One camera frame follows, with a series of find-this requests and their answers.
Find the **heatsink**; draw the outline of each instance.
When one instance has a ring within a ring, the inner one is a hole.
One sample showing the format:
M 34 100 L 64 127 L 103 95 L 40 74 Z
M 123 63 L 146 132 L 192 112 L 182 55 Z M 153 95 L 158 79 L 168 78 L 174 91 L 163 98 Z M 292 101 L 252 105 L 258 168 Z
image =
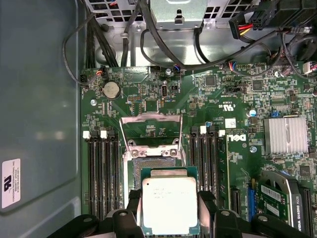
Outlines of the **heatsink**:
M 306 119 L 264 119 L 266 154 L 308 153 Z

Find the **black cable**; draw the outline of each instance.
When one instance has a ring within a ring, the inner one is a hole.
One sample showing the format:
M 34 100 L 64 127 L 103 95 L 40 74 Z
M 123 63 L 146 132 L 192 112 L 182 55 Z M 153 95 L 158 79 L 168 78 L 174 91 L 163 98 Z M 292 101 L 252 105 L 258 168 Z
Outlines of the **black cable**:
M 64 64 L 65 67 L 70 75 L 70 77 L 78 84 L 82 85 L 82 86 L 87 86 L 90 83 L 94 82 L 97 78 L 98 75 L 94 75 L 94 77 L 92 77 L 88 82 L 81 82 L 79 81 L 75 75 L 73 74 L 73 72 L 71 71 L 69 64 L 68 64 L 68 60 L 67 60 L 67 56 L 66 56 L 66 44 L 68 42 L 68 40 L 74 35 L 76 34 L 78 31 L 80 31 L 89 21 L 91 21 L 93 18 L 95 17 L 94 13 L 91 13 L 87 19 L 82 22 L 73 32 L 71 32 L 68 36 L 65 37 L 63 44 L 62 44 L 62 55 L 63 55 L 63 60 L 64 60 Z
M 195 47 L 197 50 L 197 53 L 199 54 L 199 56 L 202 58 L 202 60 L 206 63 L 210 63 L 209 59 L 207 59 L 207 57 L 205 56 L 205 54 L 202 51 L 202 48 L 200 47 L 200 40 L 199 40 L 199 36 L 200 34 L 203 32 L 203 27 L 204 27 L 204 23 L 201 24 L 200 28 L 196 28 L 194 30 L 194 36 L 195 36 Z
M 297 71 L 297 69 L 296 69 L 296 67 L 294 66 L 294 64 L 293 64 L 293 62 L 292 62 L 292 60 L 291 60 L 291 58 L 290 58 L 290 54 L 289 54 L 289 51 L 288 51 L 288 48 L 287 48 L 287 46 L 286 46 L 286 42 L 285 42 L 285 35 L 286 35 L 286 33 L 283 33 L 283 35 L 282 35 L 282 44 L 283 44 L 283 48 L 284 48 L 284 54 L 285 54 L 285 57 L 287 58 L 287 60 L 288 60 L 288 62 L 289 62 L 289 64 L 290 64 L 290 66 L 291 66 L 291 68 L 292 68 L 292 70 L 293 70 L 293 72 L 298 76 L 298 77 L 300 77 L 301 79 L 315 79 L 316 77 L 304 77 L 304 76 L 302 76 L 298 71 Z
M 251 39 L 250 37 L 247 37 L 247 36 L 245 36 L 245 35 L 243 35 L 243 36 L 240 37 L 240 41 L 242 41 L 242 42 L 244 42 L 244 43 L 247 43 L 247 44 L 252 44 L 252 43 L 255 42 L 254 39 Z M 267 53 L 268 53 L 269 56 L 272 55 L 271 50 L 269 49 L 269 47 L 268 47 L 266 44 L 260 43 L 259 45 L 262 46 L 263 49 L 265 49 L 265 50 L 267 51 Z
M 141 48 L 141 53 L 142 53 L 143 57 L 144 57 L 147 61 L 149 61 L 150 63 L 155 64 L 155 65 L 157 65 L 157 66 L 165 67 L 165 68 L 171 67 L 171 66 L 168 66 L 168 65 L 163 65 L 163 64 L 157 63 L 157 62 L 151 60 L 151 59 L 145 54 L 144 49 L 143 49 L 143 47 L 144 47 L 144 35 L 145 35 L 145 33 L 147 33 L 147 32 L 149 32 L 149 29 L 146 29 L 146 30 L 144 30 L 144 31 L 142 32 L 142 34 L 141 34 L 141 40 L 140 40 L 140 48 Z M 213 67 L 213 66 L 215 66 L 215 65 L 219 65 L 219 64 L 222 64 L 222 63 L 225 63 L 225 62 L 227 62 L 227 61 L 231 61 L 231 60 L 237 58 L 237 57 L 240 56 L 241 54 L 247 52 L 248 50 L 250 50 L 250 49 L 253 48 L 254 46 L 258 45 L 260 42 L 265 41 L 266 39 L 269 39 L 270 37 L 272 37 L 272 36 L 275 35 L 275 34 L 276 34 L 276 31 L 273 31 L 273 32 L 267 34 L 266 36 L 263 36 L 262 38 L 256 40 L 256 42 L 254 42 L 253 44 L 250 44 L 250 45 L 244 47 L 243 49 L 241 49 L 241 50 L 239 50 L 239 51 L 237 51 L 237 52 L 235 52 L 235 53 L 233 53 L 233 54 L 231 54 L 231 55 L 229 55 L 229 56 L 225 56 L 225 57 L 223 57 L 223 58 L 221 58 L 221 59 L 219 59 L 219 60 L 216 60 L 216 61 L 213 61 L 213 62 L 210 62 L 210 63 L 195 64 L 195 65 L 185 65 L 185 66 L 187 66 L 187 68 L 183 68 L 181 65 L 178 65 L 178 66 L 179 66 L 180 68 L 182 68 L 182 69 L 187 69 L 187 70 L 189 70 L 188 67 L 190 67 L 190 70 L 206 70 L 207 68 L 210 68 L 210 67 Z
M 288 46 L 287 46 L 288 52 L 291 53 L 292 47 L 293 47 L 294 45 L 303 43 L 303 42 L 308 41 L 308 40 L 315 40 L 315 41 L 317 41 L 317 36 L 315 36 L 315 35 L 306 35 L 306 36 L 304 36 L 304 37 L 301 38 L 301 39 L 298 39 L 297 37 L 294 37 L 294 38 L 288 43 Z
M 242 72 L 236 71 L 235 69 L 233 69 L 232 72 L 234 72 L 235 74 L 237 74 L 237 75 L 239 75 L 239 76 L 247 77 L 247 78 L 259 77 L 259 76 L 265 75 L 265 74 L 271 72 L 271 71 L 274 69 L 274 67 L 277 65 L 277 63 L 278 63 L 279 60 L 281 59 L 282 53 L 283 53 L 283 47 L 280 47 L 279 50 L 278 50 L 277 56 L 275 57 L 274 62 L 270 65 L 269 68 L 267 68 L 265 71 L 263 71 L 263 72 L 261 72 L 261 73 L 253 74 L 253 75 L 251 75 L 251 74 L 244 74 L 244 73 L 242 73 Z
M 145 33 L 149 32 L 148 29 L 144 30 L 142 33 L 141 33 L 141 37 L 140 37 L 140 49 L 141 49 L 141 53 L 143 55 L 143 57 L 150 63 L 156 65 L 156 66 L 159 66 L 159 67 L 162 67 L 162 68 L 173 68 L 173 66 L 170 66 L 170 65 L 164 65 L 164 64 L 161 64 L 161 63 L 157 63 L 155 62 L 154 60 L 152 60 L 150 57 L 148 57 L 148 55 L 145 53 L 144 51 L 144 35 Z
M 254 46 L 258 45 L 259 43 L 273 37 L 276 35 L 277 31 L 272 31 L 271 33 L 263 36 L 262 38 L 256 40 L 253 44 L 250 44 L 246 47 L 244 47 L 243 49 L 237 51 L 236 53 L 233 53 L 227 57 L 224 57 L 222 59 L 213 61 L 213 62 L 209 62 L 209 63 L 205 63 L 205 64 L 193 64 L 193 65 L 185 65 L 183 64 L 183 62 L 181 62 L 167 47 L 167 45 L 165 44 L 165 42 L 162 40 L 162 38 L 160 37 L 156 26 L 153 22 L 150 10 L 148 8 L 147 5 L 147 0 L 140 0 L 140 8 L 143 14 L 143 17 L 145 19 L 145 22 L 147 24 L 147 27 L 150 31 L 150 33 L 152 34 L 155 42 L 157 43 L 158 47 L 163 51 L 163 53 L 169 57 L 174 63 L 176 63 L 177 65 L 179 65 L 180 68 L 182 69 L 186 69 L 186 70 L 206 70 L 210 67 L 213 67 L 215 65 L 224 63 L 226 61 L 232 60 L 238 56 L 240 56 L 241 54 L 243 54 L 244 52 L 250 50 L 251 48 L 253 48 Z
M 110 67 L 119 67 L 115 55 L 113 54 L 113 51 L 110 47 L 109 42 L 104 36 L 104 33 L 102 29 L 100 28 L 99 23 L 97 22 L 96 19 L 92 20 L 92 27 L 96 36 L 96 39 L 98 40 L 101 50 L 105 56 L 105 59 L 107 63 L 109 64 Z
M 140 12 L 140 5 L 137 3 L 134 12 L 130 16 L 128 23 L 124 29 L 124 33 L 129 33 L 130 28 L 133 24 L 133 22 L 137 19 L 137 16 Z M 129 53 L 129 39 L 123 38 L 123 50 L 122 50 L 122 58 L 121 58 L 121 67 L 126 67 L 127 66 L 127 59 L 128 59 L 128 53 Z

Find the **wire bundle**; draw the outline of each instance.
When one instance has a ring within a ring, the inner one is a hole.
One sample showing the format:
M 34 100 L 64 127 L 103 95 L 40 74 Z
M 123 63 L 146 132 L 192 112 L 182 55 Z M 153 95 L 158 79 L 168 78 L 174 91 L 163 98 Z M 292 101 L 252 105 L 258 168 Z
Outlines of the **wire bundle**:
M 239 31 L 240 31 L 240 36 L 243 36 L 244 34 L 246 34 L 248 31 L 250 31 L 253 27 L 253 24 L 247 24 L 244 26 L 239 26 Z

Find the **capacitor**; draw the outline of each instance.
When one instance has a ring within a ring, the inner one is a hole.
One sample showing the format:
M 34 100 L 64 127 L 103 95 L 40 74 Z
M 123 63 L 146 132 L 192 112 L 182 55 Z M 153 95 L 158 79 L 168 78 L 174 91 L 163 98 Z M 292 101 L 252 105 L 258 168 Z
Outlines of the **capacitor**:
M 108 82 L 105 84 L 103 92 L 109 100 L 115 100 L 120 96 L 121 88 L 116 82 Z
M 247 117 L 252 118 L 255 117 L 257 115 L 257 111 L 254 109 L 251 109 L 247 112 Z
M 212 122 L 210 122 L 210 121 L 205 122 L 205 126 L 206 127 L 212 126 Z

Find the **white label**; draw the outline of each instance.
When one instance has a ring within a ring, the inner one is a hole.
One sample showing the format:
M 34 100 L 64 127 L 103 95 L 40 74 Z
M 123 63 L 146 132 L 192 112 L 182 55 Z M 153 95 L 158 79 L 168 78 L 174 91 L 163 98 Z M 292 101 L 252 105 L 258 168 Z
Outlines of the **white label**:
M 226 128 L 236 128 L 236 118 L 227 118 L 224 120 Z
M 277 215 L 279 217 L 279 211 L 275 208 L 269 205 L 268 203 L 266 204 L 266 208 L 272 212 L 273 214 Z
M 236 107 L 235 104 L 223 104 L 223 105 L 219 105 L 219 108 L 223 108 L 223 111 L 225 112 L 232 112 L 234 110 L 234 108 Z
M 2 163 L 2 208 L 21 199 L 21 162 L 20 159 Z
M 263 185 L 261 185 L 261 191 L 262 193 L 266 194 L 267 196 L 270 196 L 271 198 L 274 198 L 277 201 L 281 201 L 281 195 L 275 191 L 273 191 L 272 189 L 269 189 L 267 187 L 264 187 Z
M 228 140 L 229 141 L 246 141 L 247 140 L 247 136 L 246 136 L 246 134 L 242 134 L 242 135 L 228 135 Z

